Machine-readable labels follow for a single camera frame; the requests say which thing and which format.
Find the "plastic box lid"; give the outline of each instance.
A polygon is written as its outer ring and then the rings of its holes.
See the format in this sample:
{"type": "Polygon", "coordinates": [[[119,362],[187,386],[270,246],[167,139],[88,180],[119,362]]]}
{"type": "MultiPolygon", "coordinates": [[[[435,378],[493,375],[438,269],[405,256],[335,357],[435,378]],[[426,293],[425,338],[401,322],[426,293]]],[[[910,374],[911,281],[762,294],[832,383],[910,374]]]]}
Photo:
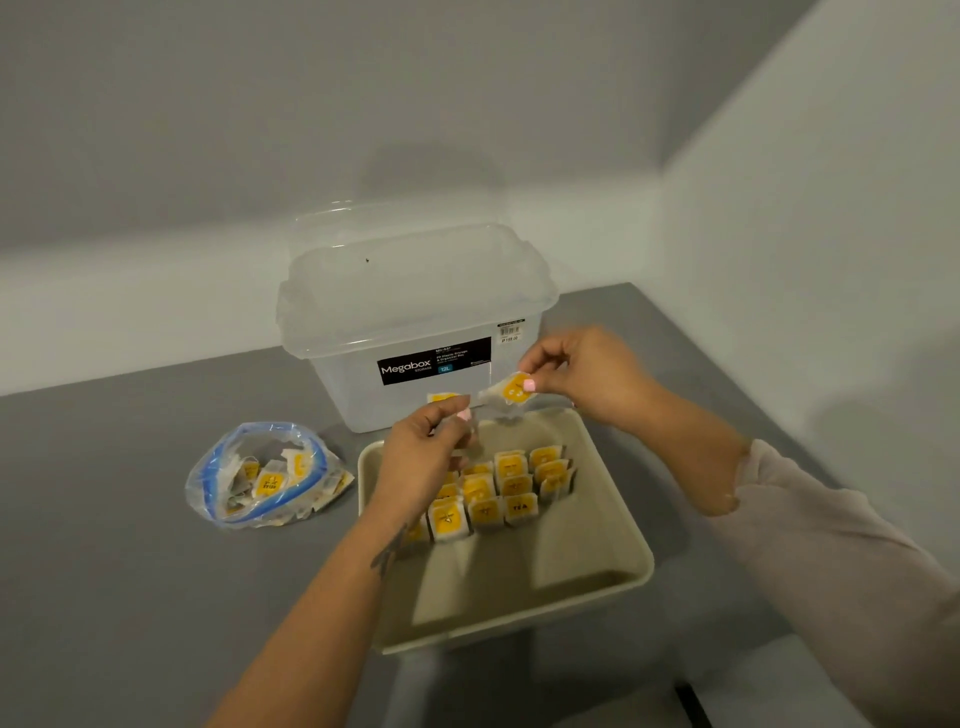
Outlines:
{"type": "Polygon", "coordinates": [[[469,225],[299,255],[276,322],[283,348],[305,359],[533,316],[557,298],[530,243],[503,225],[469,225]]]}

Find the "white sleeve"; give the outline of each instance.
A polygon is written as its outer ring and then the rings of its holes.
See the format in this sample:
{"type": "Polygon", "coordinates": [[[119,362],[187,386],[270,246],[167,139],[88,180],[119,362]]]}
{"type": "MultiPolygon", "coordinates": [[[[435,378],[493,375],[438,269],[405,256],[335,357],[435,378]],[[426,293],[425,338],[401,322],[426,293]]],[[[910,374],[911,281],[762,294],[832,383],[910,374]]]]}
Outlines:
{"type": "Polygon", "coordinates": [[[847,698],[876,726],[960,725],[956,580],[862,493],[759,440],[736,495],[714,531],[847,698]]]}

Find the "gray countertop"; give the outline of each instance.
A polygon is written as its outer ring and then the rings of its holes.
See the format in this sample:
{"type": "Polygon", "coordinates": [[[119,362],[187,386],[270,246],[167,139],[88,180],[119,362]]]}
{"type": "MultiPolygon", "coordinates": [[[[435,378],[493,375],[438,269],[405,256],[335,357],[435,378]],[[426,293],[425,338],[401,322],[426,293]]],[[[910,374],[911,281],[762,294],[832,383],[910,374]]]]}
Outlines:
{"type": "MultiPolygon", "coordinates": [[[[605,325],[674,391],[828,481],[633,286],[564,295],[544,322],[605,325]]],[[[349,432],[309,364],[281,349],[0,399],[0,724],[180,726],[212,711],[356,518],[355,489],[282,528],[224,533],[191,511],[187,472],[224,432],[256,420],[315,428],[352,469],[383,437],[349,432]]],[[[351,726],[549,725],[646,681],[695,678],[788,631],[656,459],[588,427],[656,555],[650,584],[470,647],[372,655],[351,726]]]]}

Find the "white wall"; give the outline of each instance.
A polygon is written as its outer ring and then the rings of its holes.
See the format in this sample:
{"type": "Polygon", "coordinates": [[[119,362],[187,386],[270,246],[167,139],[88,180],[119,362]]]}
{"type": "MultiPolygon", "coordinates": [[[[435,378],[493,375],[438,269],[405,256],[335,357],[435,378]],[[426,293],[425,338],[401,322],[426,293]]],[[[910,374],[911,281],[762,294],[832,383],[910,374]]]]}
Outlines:
{"type": "Polygon", "coordinates": [[[960,570],[960,6],[823,0],[678,153],[641,287],[960,570]]]}
{"type": "Polygon", "coordinates": [[[270,224],[346,199],[481,186],[565,289],[622,279],[687,9],[5,4],[0,393],[276,344],[270,224]]]}

